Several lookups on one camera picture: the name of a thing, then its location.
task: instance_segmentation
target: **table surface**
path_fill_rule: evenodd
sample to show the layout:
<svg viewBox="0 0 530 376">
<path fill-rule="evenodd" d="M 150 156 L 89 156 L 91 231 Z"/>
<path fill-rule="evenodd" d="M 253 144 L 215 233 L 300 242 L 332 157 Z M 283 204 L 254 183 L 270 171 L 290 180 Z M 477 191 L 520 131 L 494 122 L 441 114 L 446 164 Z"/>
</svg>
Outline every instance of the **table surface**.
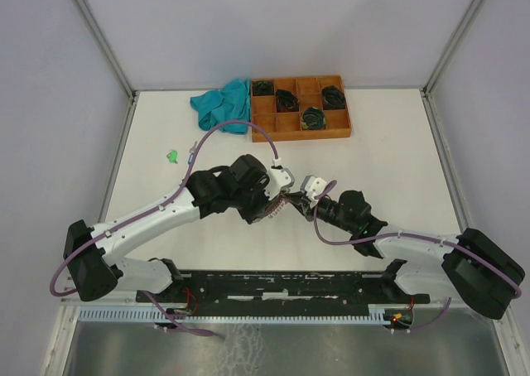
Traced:
<svg viewBox="0 0 530 376">
<path fill-rule="evenodd" d="M 202 91 L 141 92 L 113 188 L 107 219 L 161 198 L 180 183 L 189 150 L 204 132 L 190 97 Z M 284 167 L 296 178 L 316 175 L 344 190 L 361 190 L 372 213 L 404 229 L 451 234 L 459 231 L 451 198 L 415 89 L 346 90 L 353 132 L 349 138 L 278 142 Z M 178 151 L 178 164 L 166 155 Z M 267 143 L 252 143 L 250 133 L 215 133 L 197 157 L 196 170 L 230 165 L 250 153 L 269 166 Z M 321 223 L 332 240 L 349 235 Z M 273 219 L 248 225 L 235 210 L 186 224 L 145 243 L 131 258 L 171 258 L 178 268 L 232 270 L 376 271 L 386 261 L 365 258 L 350 246 L 331 247 L 315 235 L 290 205 Z"/>
</svg>

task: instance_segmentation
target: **robotic arm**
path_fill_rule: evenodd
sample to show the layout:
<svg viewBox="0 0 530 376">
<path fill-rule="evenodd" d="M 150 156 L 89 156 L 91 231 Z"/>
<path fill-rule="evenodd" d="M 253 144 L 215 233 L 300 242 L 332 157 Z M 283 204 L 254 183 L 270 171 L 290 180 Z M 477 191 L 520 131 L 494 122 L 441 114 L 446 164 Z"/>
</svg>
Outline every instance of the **robotic arm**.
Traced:
<svg viewBox="0 0 530 376">
<path fill-rule="evenodd" d="M 325 193 L 326 182 L 308 176 L 301 191 L 291 193 L 294 178 L 275 160 L 267 169 L 251 155 L 243 155 L 231 166 L 219 166 L 190 175 L 185 189 L 165 204 L 175 191 L 163 199 L 121 219 L 88 228 L 83 220 L 69 227 L 64 258 L 87 243 L 93 236 L 104 234 L 68 264 L 70 275 L 82 301 L 92 301 L 114 289 L 143 290 L 161 293 L 181 287 L 182 277 L 168 259 L 141 261 L 126 255 L 156 236 L 182 224 L 203 219 L 213 213 L 235 208 L 247 223 L 255 223 L 269 215 L 283 201 L 291 203 L 308 220 L 321 219 L 352 234 L 352 239 L 366 239 L 354 249 L 364 256 L 392 260 L 387 271 L 406 294 L 428 293 L 436 297 L 461 298 L 480 314 L 499 319 L 514 298 L 513 288 L 481 263 L 460 251 L 442 244 L 425 244 L 424 239 L 411 238 L 371 215 L 371 206 L 360 191 L 348 190 L 339 201 Z M 143 215 L 146 210 L 157 211 Z M 113 226 L 125 223 L 119 231 Z M 524 271 L 504 251 L 480 231 L 467 229 L 462 235 L 431 235 L 432 242 L 452 241 L 492 264 L 520 285 Z"/>
</svg>

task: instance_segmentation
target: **green object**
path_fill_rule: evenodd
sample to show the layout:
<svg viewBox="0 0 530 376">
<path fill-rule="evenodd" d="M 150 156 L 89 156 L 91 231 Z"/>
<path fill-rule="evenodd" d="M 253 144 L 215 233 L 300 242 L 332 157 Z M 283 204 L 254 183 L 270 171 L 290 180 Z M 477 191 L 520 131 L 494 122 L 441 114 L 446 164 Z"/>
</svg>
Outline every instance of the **green object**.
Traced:
<svg viewBox="0 0 530 376">
<path fill-rule="evenodd" d="M 176 156 L 178 155 L 178 152 L 175 150 L 171 150 L 169 154 L 167 154 L 167 159 L 169 159 L 169 163 L 176 163 Z"/>
</svg>

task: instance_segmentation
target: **wooden tray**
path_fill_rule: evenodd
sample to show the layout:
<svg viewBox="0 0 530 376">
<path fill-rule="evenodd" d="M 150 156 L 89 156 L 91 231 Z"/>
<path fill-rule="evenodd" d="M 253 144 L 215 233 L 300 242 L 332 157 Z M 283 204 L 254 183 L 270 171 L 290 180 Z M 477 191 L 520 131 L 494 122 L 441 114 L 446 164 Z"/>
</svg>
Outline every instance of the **wooden tray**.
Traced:
<svg viewBox="0 0 530 376">
<path fill-rule="evenodd" d="M 279 113 L 276 110 L 276 96 L 254 96 L 251 85 L 252 122 L 269 133 L 274 141 L 314 140 L 317 138 L 340 138 L 351 136 L 348 105 L 345 109 L 324 110 L 326 126 L 322 130 L 302 130 L 301 114 L 309 107 L 322 108 L 322 89 L 334 85 L 343 93 L 342 78 L 339 75 L 303 76 L 296 78 L 266 79 L 278 89 L 292 92 L 300 101 L 298 112 Z M 252 130 L 253 142 L 265 142 L 265 137 Z"/>
</svg>

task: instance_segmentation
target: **teal cloth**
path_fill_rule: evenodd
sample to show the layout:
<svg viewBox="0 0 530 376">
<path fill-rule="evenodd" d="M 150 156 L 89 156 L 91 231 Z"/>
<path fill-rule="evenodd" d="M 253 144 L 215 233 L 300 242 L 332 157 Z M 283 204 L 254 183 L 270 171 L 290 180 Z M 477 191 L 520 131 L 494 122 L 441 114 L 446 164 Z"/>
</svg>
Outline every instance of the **teal cloth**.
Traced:
<svg viewBox="0 0 530 376">
<path fill-rule="evenodd" d="M 238 119 L 250 121 L 250 80 L 233 80 L 221 90 L 210 90 L 190 99 L 191 107 L 199 113 L 199 128 L 210 130 L 215 125 Z M 245 134 L 247 125 L 227 125 L 220 130 Z"/>
</svg>

